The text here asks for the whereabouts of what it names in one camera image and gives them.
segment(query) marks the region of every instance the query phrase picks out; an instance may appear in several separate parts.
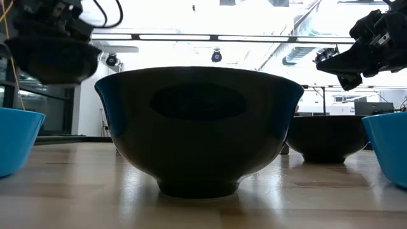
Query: table surface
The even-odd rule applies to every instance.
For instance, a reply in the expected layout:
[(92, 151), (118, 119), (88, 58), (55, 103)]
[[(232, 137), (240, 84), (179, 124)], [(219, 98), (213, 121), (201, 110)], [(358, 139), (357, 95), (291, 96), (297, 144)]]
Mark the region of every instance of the table surface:
[(407, 191), (372, 151), (344, 165), (303, 164), (291, 151), (215, 200), (162, 195), (113, 144), (36, 146), (0, 180), (0, 228), (407, 228)]

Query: bowl base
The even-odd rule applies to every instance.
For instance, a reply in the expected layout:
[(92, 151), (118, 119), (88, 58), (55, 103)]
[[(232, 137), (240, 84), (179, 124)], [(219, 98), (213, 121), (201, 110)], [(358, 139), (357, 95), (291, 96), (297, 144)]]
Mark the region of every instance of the bowl base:
[(303, 156), (306, 163), (343, 163), (344, 157), (331, 157), (331, 156)]
[(179, 198), (208, 199), (234, 194), (238, 183), (207, 181), (157, 181), (162, 193)]

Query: yellow cable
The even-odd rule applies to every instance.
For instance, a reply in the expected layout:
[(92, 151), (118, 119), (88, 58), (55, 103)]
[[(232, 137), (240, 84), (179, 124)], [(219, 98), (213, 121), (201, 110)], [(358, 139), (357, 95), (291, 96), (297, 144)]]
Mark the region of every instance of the yellow cable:
[[(10, 38), (10, 35), (9, 35), (9, 33), (8, 33), (8, 25), (7, 25), (7, 17), (6, 17), (6, 15), (7, 15), (8, 11), (11, 9), (11, 7), (13, 6), (13, 1), (11, 1), (10, 5), (7, 7), (7, 10), (6, 10), (6, 8), (4, 7), (4, 0), (1, 0), (1, 6), (2, 6), (2, 8), (3, 8), (3, 15), (2, 15), (1, 18), (0, 18), (0, 22), (2, 22), (3, 19), (4, 19), (4, 25), (6, 26), (6, 35), (7, 35), (7, 39), (9, 39), (9, 38)], [(14, 65), (14, 59), (13, 59), (13, 57), (11, 57), (11, 66), (12, 66), (12, 68), (13, 68), (13, 74), (14, 74), (14, 78), (15, 78), (15, 86), (17, 87), (17, 93), (20, 93), (20, 82), (19, 82), (19, 80), (18, 80), (17, 72), (16, 72), (16, 70), (15, 70), (15, 65)], [(24, 102), (23, 102), (23, 97), (22, 97), (22, 95), (20, 95), (20, 102), (21, 102), (21, 106), (23, 107), (23, 110), (25, 110), (25, 106), (24, 106)]]

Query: black bowl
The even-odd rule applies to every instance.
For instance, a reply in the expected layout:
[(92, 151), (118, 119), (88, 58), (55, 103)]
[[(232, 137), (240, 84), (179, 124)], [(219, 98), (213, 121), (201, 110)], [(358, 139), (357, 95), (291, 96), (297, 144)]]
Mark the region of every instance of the black bowl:
[(301, 153), (304, 161), (343, 163), (347, 156), (362, 150), (368, 143), (364, 116), (294, 117), (287, 144)]
[(113, 142), (165, 194), (216, 198), (280, 152), (302, 87), (270, 74), (159, 67), (99, 80)]

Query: security camera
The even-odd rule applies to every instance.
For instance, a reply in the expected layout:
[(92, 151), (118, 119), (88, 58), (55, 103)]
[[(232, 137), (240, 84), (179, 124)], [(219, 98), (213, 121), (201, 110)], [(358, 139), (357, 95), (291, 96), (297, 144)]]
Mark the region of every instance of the security camera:
[(106, 59), (106, 64), (111, 67), (118, 66), (120, 64), (120, 60), (117, 59), (116, 56), (116, 53), (109, 53), (109, 56)]
[(222, 60), (222, 54), (221, 51), (215, 50), (214, 53), (212, 54), (212, 62), (220, 62)]

